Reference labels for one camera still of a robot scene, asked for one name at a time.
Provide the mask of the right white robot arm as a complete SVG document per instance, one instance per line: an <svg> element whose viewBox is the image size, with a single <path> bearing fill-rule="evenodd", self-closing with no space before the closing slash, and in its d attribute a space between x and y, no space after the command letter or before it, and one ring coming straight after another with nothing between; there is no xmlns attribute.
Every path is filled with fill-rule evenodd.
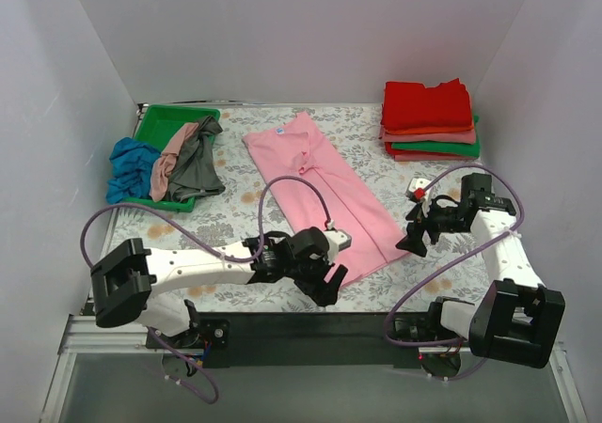
<svg viewBox="0 0 602 423"><path fill-rule="evenodd" d="M404 347L463 344L472 354L530 368L543 368L551 355L565 310L565 300L547 288L523 248L524 220L516 197L496 196L488 174L461 179L458 199L432 196L433 184L410 181L406 195L414 207L406 216L406 235L397 248L425 257L443 234L470 233L484 261L490 285L478 303L438 297L422 313L385 319L387 341Z"/></svg>

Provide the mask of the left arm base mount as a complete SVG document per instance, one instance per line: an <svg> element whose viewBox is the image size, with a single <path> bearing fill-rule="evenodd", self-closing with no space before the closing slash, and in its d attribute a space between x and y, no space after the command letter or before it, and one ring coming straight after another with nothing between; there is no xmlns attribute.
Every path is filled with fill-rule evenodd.
<svg viewBox="0 0 602 423"><path fill-rule="evenodd" d="M225 319L200 319L190 323L189 327L175 336L167 336L153 330L146 338L148 349L163 349L177 357L178 351L185 357L184 371L186 378L194 377L206 358L213 351L225 350L229 344L230 322Z"/></svg>

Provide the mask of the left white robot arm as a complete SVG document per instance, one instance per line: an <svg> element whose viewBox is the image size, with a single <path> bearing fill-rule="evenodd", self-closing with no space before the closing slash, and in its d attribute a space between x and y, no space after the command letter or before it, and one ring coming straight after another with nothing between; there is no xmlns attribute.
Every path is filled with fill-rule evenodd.
<svg viewBox="0 0 602 423"><path fill-rule="evenodd" d="M317 306L338 300L347 269L336 264L352 238L335 228L303 229L293 236L269 232L202 249L147 248L139 239L121 243L90 270L95 321L101 328L137 322L175 337L200 326L192 304L173 291L221 284L273 284L291 279Z"/></svg>

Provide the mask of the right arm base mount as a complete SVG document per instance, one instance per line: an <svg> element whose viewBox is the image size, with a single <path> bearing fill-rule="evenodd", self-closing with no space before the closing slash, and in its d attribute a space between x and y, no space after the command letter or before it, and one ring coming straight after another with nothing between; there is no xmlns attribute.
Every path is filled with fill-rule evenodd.
<svg viewBox="0 0 602 423"><path fill-rule="evenodd" d="M403 314L394 320L389 336L402 342L418 343L420 368L428 378L440 382L454 382L465 379L478 371L485 363L484 359L469 357L468 363L462 361L462 349L467 348L466 341L442 343L445 339L456 339L458 335L430 323L425 313Z"/></svg>

